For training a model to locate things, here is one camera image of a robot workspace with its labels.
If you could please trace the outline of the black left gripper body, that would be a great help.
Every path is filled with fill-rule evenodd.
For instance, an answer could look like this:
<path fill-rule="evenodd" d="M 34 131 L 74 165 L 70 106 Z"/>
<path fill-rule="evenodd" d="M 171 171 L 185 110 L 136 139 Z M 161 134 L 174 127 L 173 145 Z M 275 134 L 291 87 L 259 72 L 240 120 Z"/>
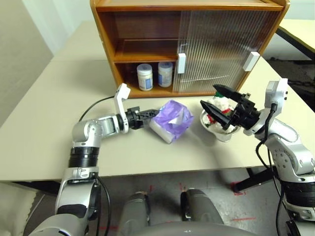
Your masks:
<path fill-rule="evenodd" d="M 142 120 L 139 118 L 138 113 L 140 112 L 140 107 L 128 108 L 125 112 L 128 126 L 133 130 L 142 128 Z"/>

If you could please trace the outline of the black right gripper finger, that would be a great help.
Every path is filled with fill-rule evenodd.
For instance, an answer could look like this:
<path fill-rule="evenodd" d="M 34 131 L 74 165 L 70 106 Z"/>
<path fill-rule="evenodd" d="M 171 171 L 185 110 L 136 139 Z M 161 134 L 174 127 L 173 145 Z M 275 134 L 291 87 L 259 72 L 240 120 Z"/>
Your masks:
<path fill-rule="evenodd" d="M 243 94 L 239 93 L 233 88 L 230 88 L 225 85 L 215 84 L 213 87 L 219 92 L 221 95 L 223 95 L 226 98 L 229 98 L 233 101 L 240 101 L 242 97 L 244 97 Z"/>
<path fill-rule="evenodd" d="M 200 101 L 200 104 L 205 112 L 222 126 L 223 130 L 229 128 L 231 120 L 219 108 L 203 100 Z"/>

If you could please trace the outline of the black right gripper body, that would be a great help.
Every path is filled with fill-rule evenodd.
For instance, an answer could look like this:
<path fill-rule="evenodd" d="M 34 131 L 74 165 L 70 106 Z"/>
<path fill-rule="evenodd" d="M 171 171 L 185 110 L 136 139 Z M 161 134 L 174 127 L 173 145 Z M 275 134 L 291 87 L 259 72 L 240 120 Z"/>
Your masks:
<path fill-rule="evenodd" d="M 232 114 L 230 124 L 240 126 L 246 130 L 253 127 L 259 120 L 260 112 L 255 107 L 255 103 L 249 100 L 250 94 L 234 92 L 230 99 L 237 102 Z"/>

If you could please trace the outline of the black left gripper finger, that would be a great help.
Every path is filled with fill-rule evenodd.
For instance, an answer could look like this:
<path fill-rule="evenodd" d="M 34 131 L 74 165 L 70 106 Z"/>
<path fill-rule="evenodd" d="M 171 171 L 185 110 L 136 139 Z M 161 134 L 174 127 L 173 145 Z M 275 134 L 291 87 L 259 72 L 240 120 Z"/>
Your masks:
<path fill-rule="evenodd" d="M 140 118 L 153 118 L 153 117 L 157 116 L 158 114 L 159 114 L 159 110 L 148 109 L 148 110 L 145 110 L 145 111 L 140 111 L 138 113 L 138 116 Z"/>
<path fill-rule="evenodd" d="M 144 127 L 144 126 L 149 125 L 152 118 L 154 118 L 154 116 L 139 116 L 138 127 Z"/>

